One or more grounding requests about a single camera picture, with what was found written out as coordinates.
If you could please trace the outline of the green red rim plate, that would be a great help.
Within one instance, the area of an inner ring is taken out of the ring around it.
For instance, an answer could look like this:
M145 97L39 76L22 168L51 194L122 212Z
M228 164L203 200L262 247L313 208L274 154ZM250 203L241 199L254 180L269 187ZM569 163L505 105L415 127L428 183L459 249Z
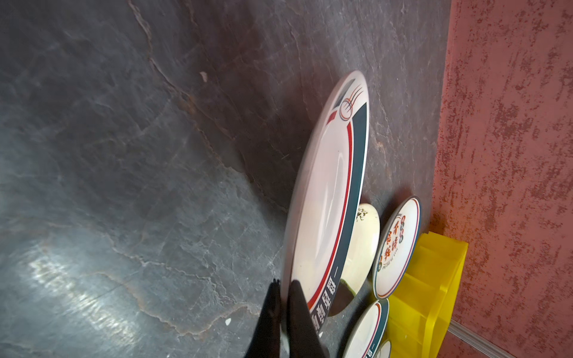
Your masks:
M355 70L339 80L316 120L286 221L281 299L297 280L316 332L334 305L349 252L368 138L369 92Z

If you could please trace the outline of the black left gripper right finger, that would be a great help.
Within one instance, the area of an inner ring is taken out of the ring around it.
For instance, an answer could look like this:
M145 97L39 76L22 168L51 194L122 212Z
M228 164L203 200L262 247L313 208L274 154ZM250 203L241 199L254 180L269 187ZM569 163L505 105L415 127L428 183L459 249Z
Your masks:
M286 331L290 357L329 357L328 349L319 340L298 280L289 285Z

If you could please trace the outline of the cream plate green patch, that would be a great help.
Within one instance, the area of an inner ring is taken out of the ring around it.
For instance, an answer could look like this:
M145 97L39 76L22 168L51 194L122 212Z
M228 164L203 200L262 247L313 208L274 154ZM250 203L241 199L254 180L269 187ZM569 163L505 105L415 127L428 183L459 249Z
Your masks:
M340 286L334 298L329 317L341 313L361 290L371 271L381 235L378 211L371 204L358 206L355 225L349 244Z

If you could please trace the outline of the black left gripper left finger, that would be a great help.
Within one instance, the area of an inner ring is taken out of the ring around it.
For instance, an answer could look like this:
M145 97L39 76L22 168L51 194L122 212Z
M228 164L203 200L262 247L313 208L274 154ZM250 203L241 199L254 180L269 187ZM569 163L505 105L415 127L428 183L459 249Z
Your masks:
M280 281L273 280L268 288L261 314L244 358L276 358L281 350Z

